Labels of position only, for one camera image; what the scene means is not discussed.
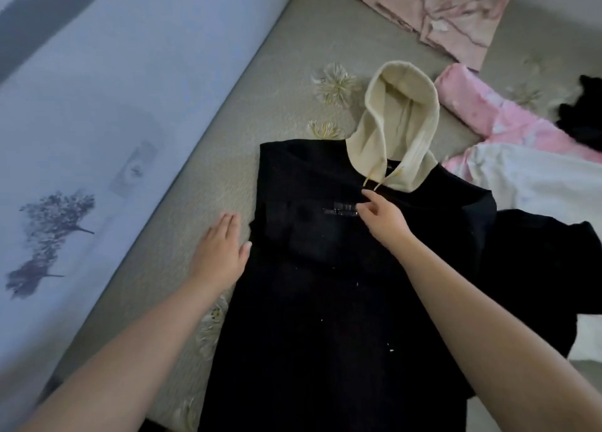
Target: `white fabric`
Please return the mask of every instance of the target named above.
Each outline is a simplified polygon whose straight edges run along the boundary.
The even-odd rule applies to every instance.
[[[479,144],[467,167],[475,185],[492,191],[499,210],[518,208],[566,224],[589,221],[601,236],[602,165],[520,145]],[[602,362],[602,316],[578,316],[569,359]]]
[[[433,82],[413,64],[389,61],[370,81],[365,104],[356,132],[346,140],[351,164],[380,185],[414,191],[437,164],[429,151],[439,123]],[[388,176],[387,159],[400,161]]]

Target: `hood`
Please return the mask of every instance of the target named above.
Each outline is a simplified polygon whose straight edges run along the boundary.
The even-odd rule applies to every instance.
[[[437,164],[429,151],[439,123],[433,82],[413,64],[390,61],[370,81],[365,105],[346,140],[351,164],[366,177],[364,185],[370,179],[376,187],[414,191]],[[400,163],[387,174],[388,159]]]

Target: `left hand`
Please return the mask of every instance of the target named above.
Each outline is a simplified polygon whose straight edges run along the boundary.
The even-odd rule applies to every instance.
[[[238,245],[240,214],[224,212],[200,240],[190,265],[190,281],[222,293],[243,274],[251,242]]]

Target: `pink fabric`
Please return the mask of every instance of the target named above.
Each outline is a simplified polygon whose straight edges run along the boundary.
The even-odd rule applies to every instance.
[[[420,32],[420,40],[444,48],[479,70],[509,0],[362,0],[391,21]]]
[[[602,153],[578,144],[550,121],[502,98],[466,66],[452,64],[435,80],[439,102],[482,136],[484,144],[515,144],[602,163]],[[443,163],[471,182],[466,167],[473,147]]]

